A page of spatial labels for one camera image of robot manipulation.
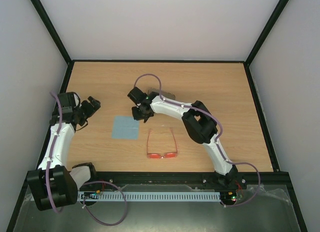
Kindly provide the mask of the blue cleaning cloth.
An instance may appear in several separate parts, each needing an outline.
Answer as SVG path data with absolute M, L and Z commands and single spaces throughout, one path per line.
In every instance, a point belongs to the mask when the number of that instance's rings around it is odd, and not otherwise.
M 130 116 L 115 116 L 111 137 L 113 139 L 137 140 L 140 123 Z

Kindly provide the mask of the american flag glasses case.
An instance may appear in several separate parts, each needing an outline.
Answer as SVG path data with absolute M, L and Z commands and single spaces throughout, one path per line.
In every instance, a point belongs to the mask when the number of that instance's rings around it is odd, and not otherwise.
M 175 95 L 172 94 L 172 93 L 165 92 L 165 91 L 162 91 L 162 90 L 159 90 L 159 89 L 156 89 L 156 88 L 149 88 L 148 89 L 148 94 L 150 94 L 152 92 L 158 93 L 159 95 L 161 94 L 162 97 L 165 97 L 165 98 L 168 98 L 168 99 L 171 99 L 171 100 L 175 100 L 176 99 Z

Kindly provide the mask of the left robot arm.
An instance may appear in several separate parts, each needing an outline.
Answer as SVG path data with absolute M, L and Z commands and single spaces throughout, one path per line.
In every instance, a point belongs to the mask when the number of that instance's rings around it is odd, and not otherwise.
M 88 125 L 88 119 L 101 107 L 93 97 L 81 100 L 75 92 L 50 93 L 56 108 L 49 121 L 49 140 L 44 157 L 35 170 L 28 171 L 27 182 L 40 211 L 52 209 L 59 214 L 63 208 L 77 202 L 78 191 L 96 179 L 96 169 L 91 162 L 66 168 L 72 139 Z

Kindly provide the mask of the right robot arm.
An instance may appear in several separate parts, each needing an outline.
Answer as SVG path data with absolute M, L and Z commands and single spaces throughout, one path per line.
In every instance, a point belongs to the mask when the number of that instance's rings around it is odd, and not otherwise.
M 155 114 L 163 114 L 181 120 L 189 137 L 204 146 L 214 167 L 214 180 L 224 188 L 236 181 L 238 170 L 228 158 L 219 140 L 218 121 L 213 118 L 201 101 L 182 103 L 162 96 L 158 91 L 149 94 L 134 87 L 128 98 L 135 104 L 131 108 L 133 118 L 146 122 Z

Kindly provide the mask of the red sunglasses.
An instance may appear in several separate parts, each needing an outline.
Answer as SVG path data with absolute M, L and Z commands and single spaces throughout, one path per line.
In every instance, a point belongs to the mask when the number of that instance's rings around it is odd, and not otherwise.
M 169 159 L 178 155 L 177 141 L 172 128 L 149 129 L 146 156 L 149 159 Z

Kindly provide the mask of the left electronics board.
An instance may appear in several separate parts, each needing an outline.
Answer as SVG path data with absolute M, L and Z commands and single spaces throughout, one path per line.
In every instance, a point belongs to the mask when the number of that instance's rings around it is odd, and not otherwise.
M 97 190 L 97 191 L 89 191 L 89 192 L 79 192 L 78 193 L 78 200 L 83 200 L 86 197 L 88 197 L 88 199 L 92 199 L 92 200 L 98 200 L 100 198 L 102 198 L 103 195 L 103 191 L 102 190 Z

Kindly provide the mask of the electronics board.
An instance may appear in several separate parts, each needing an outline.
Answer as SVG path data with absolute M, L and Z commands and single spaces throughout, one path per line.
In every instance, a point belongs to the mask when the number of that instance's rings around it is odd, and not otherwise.
M 230 192 L 221 192 L 220 199 L 225 204 L 234 204 L 245 197 L 244 190 L 235 190 Z
M 102 190 L 97 190 L 97 191 L 89 191 L 89 192 L 79 192 L 78 193 L 78 200 L 83 200 L 86 197 L 88 197 L 88 199 L 92 199 L 92 200 L 98 200 L 100 198 L 102 198 L 103 195 L 103 191 Z

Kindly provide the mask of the right electronics board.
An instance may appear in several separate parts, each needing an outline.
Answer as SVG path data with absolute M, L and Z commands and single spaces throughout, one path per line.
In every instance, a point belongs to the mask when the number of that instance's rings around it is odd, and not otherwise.
M 244 190 L 235 190 L 230 192 L 221 192 L 220 199 L 225 204 L 234 204 L 245 197 Z

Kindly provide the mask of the black front mounting rail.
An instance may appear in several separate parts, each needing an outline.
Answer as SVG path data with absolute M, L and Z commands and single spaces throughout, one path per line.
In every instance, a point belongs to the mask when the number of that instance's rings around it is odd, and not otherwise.
M 288 172 L 260 172 L 259 174 L 260 183 L 264 186 L 286 185 L 288 188 L 293 187 Z M 26 176 L 28 184 L 29 180 L 33 178 L 45 182 L 44 172 L 29 171 Z M 238 172 L 235 179 L 222 185 L 218 182 L 218 176 L 214 172 L 97 172 L 88 182 L 93 181 L 106 181 L 118 187 L 126 185 L 187 185 L 193 189 L 197 187 L 200 190 L 235 191 L 238 184 L 242 189 L 246 189 L 247 185 L 257 185 L 258 175 L 256 172 Z

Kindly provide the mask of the black aluminium frame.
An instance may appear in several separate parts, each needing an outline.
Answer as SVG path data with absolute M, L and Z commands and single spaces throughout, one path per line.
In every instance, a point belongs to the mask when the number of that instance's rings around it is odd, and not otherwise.
M 74 59 L 245 61 L 306 228 L 320 228 L 320 0 L 0 0 L 0 229 Z

